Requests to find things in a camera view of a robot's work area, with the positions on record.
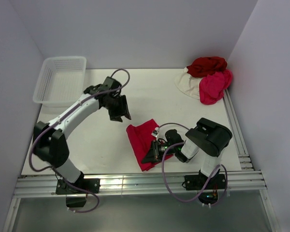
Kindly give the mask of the bright red t-shirt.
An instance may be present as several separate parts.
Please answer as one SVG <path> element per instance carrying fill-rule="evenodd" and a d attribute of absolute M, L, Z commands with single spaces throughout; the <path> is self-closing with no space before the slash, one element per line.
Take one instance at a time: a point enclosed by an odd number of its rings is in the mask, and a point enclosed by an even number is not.
<path fill-rule="evenodd" d="M 148 153 L 151 147 L 151 142 L 154 140 L 154 137 L 151 135 L 151 133 L 157 127 L 158 124 L 154 119 L 151 119 L 139 126 L 128 125 L 126 128 L 130 145 L 142 172 L 149 171 L 157 165 L 157 163 L 151 162 L 142 163 L 142 159 Z"/>

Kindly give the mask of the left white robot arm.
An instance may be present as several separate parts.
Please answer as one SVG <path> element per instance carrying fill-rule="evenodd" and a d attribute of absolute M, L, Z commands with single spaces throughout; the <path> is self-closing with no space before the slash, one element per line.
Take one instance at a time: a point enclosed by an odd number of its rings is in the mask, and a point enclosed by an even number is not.
<path fill-rule="evenodd" d="M 84 178 L 69 158 L 67 138 L 92 113 L 105 108 L 111 121 L 131 119 L 127 98 L 121 95 L 123 85 L 112 77 L 102 84 L 87 87 L 81 97 L 66 111 L 47 123 L 39 121 L 33 129 L 30 155 L 36 155 L 61 176 L 73 193 L 88 193 L 94 184 Z"/>

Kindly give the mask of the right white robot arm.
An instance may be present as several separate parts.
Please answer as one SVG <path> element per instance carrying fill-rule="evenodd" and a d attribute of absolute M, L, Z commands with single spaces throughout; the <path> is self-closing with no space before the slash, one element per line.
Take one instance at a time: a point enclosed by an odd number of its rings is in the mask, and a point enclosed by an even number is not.
<path fill-rule="evenodd" d="M 206 189 L 211 187 L 224 188 L 226 177 L 220 174 L 220 165 L 223 150 L 229 145 L 232 132 L 225 126 L 206 118 L 201 118 L 194 128 L 188 129 L 186 140 L 175 129 L 165 132 L 164 138 L 159 137 L 160 128 L 155 128 L 152 135 L 149 151 L 141 159 L 142 164 L 156 164 L 166 155 L 174 155 L 180 162 L 188 163 L 199 151 L 205 153 L 199 174 L 196 177 L 185 179 L 186 189 Z"/>

